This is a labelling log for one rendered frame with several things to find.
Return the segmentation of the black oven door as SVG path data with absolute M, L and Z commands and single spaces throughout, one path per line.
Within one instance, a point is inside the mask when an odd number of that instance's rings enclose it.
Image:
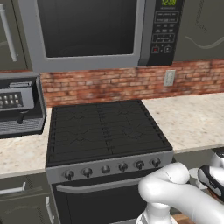
M 125 179 L 119 175 L 84 178 L 52 185 L 60 224 L 126 224 L 146 208 L 138 193 L 138 184 L 99 192 L 80 194 L 58 192 L 57 185 L 91 186 Z

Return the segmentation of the dark grey drawer front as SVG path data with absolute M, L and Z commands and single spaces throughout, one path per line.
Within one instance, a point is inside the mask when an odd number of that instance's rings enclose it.
M 20 187 L 24 182 L 26 182 L 26 186 L 23 192 L 0 195 L 0 200 L 33 196 L 40 193 L 49 193 L 51 191 L 44 172 L 10 178 L 0 178 L 0 190 Z
M 210 165 L 212 157 L 216 152 L 224 152 L 224 148 L 194 150 L 174 155 L 176 162 L 184 164 L 190 172 L 190 176 L 194 179 L 198 177 L 198 169 L 202 165 Z

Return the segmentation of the dark grey wall cupboard door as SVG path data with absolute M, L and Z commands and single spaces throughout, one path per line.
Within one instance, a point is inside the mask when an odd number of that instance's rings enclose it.
M 32 70 L 18 0 L 0 0 L 0 72 Z
M 224 60 L 224 0 L 185 0 L 174 60 Z

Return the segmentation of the white wall socket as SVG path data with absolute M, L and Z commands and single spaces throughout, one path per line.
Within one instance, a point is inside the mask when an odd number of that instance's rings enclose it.
M 173 85 L 174 79 L 175 79 L 175 70 L 167 70 L 165 72 L 165 77 L 164 77 L 164 86 L 169 87 Z

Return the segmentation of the black hob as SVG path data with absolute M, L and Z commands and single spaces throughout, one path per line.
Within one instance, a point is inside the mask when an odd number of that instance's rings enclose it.
M 45 165 L 54 167 L 142 154 L 172 161 L 173 149 L 140 100 L 52 108 Z

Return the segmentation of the black and grey coffee machine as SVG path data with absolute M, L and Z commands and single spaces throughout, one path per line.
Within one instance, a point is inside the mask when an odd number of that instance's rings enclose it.
M 0 75 L 0 139 L 43 133 L 46 104 L 38 73 Z

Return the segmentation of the grey microwave oven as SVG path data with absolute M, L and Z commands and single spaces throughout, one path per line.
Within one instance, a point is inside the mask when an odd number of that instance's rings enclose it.
M 140 59 L 133 67 L 172 64 L 185 0 L 145 0 Z

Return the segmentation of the dark grey base cupboard door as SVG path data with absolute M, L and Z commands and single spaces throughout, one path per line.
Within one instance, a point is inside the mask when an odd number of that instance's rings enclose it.
M 50 193 L 0 200 L 0 224 L 51 224 L 46 211 L 46 197 L 50 198 L 50 208 L 54 224 L 60 224 Z

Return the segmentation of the grey microwave door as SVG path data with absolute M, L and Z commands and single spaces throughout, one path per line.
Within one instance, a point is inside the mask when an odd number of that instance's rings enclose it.
M 135 67 L 145 0 L 18 0 L 35 72 Z

